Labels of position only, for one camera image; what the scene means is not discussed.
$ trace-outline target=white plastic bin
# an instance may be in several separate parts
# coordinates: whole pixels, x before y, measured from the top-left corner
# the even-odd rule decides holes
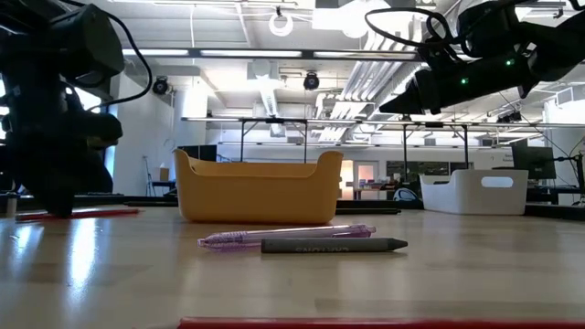
[[[523,215],[527,170],[455,170],[447,184],[420,176],[427,210],[461,215]]]

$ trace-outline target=wooden table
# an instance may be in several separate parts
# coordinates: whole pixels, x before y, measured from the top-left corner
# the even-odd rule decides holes
[[[585,318],[585,226],[425,211],[343,216],[387,254],[215,254],[176,208],[36,225],[0,220],[0,327],[144,328],[194,316]]]

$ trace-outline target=ceiling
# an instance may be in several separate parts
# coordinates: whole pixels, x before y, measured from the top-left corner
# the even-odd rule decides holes
[[[286,37],[277,37],[269,29],[269,20],[273,9],[249,8],[241,9],[244,17],[240,20],[238,10],[234,7],[209,7],[202,5],[153,5],[145,1],[134,0],[132,3],[112,2],[106,0],[94,0],[93,4],[118,16],[130,29],[133,38],[139,48],[305,48],[305,49],[363,49],[367,46],[367,37],[350,38],[340,30],[317,30],[306,20],[311,19],[313,1],[297,1],[301,9],[283,9],[284,13],[298,15],[293,19],[293,29]],[[455,0],[436,0],[436,11],[446,12],[454,4]],[[471,0],[463,0],[460,6],[473,3]],[[455,7],[452,11],[450,22],[463,8]],[[526,16],[525,21],[538,24],[555,26],[564,18],[553,19],[552,12],[545,14],[533,10]],[[122,43],[128,48],[126,36],[116,27],[121,36]],[[247,65],[250,60],[242,59],[190,59],[190,58],[149,58],[151,65],[159,67],[199,67],[207,76],[210,87],[224,100],[221,103],[213,103],[214,113],[229,113],[230,108],[251,108],[254,103],[261,102],[261,94],[257,90],[247,89]],[[279,75],[285,82],[282,88],[275,91],[275,97],[281,103],[304,103],[315,105],[320,92],[330,90],[342,90],[352,71],[356,61],[341,60],[278,60]],[[407,66],[395,69],[393,75],[379,83],[391,85],[398,83],[397,77],[404,76]],[[381,69],[381,64],[372,70]],[[305,91],[303,80],[307,71],[316,71],[320,78],[320,89],[317,91]],[[554,91],[566,89],[567,83],[572,81],[584,81],[585,68],[582,66],[574,69],[559,83],[547,83],[537,86],[526,100],[522,101],[523,113],[530,121],[541,118],[542,101],[554,96]],[[191,78],[169,77],[169,81],[179,89],[189,86]],[[443,109],[442,114],[435,116],[437,120],[482,120],[485,114],[492,110],[505,110],[509,101],[518,99],[516,90],[504,90],[501,93],[482,97],[473,101],[467,101],[456,106]],[[365,107],[363,111],[372,111],[374,107]],[[376,120],[386,120],[377,116]]]

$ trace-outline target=computer monitor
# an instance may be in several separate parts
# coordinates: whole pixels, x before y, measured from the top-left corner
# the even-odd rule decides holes
[[[514,169],[528,171],[528,179],[557,179],[552,147],[512,146]]]

